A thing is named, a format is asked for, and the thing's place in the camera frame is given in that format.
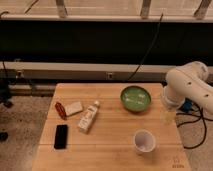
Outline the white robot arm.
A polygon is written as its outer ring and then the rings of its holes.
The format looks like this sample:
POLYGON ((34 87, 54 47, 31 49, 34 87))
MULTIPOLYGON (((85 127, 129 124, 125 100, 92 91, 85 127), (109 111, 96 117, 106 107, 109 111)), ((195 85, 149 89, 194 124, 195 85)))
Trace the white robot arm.
POLYGON ((163 122, 174 121, 176 111, 188 98, 208 114, 213 114, 213 87, 206 83, 208 67, 199 61, 170 69, 166 74, 167 85, 161 92, 163 122))

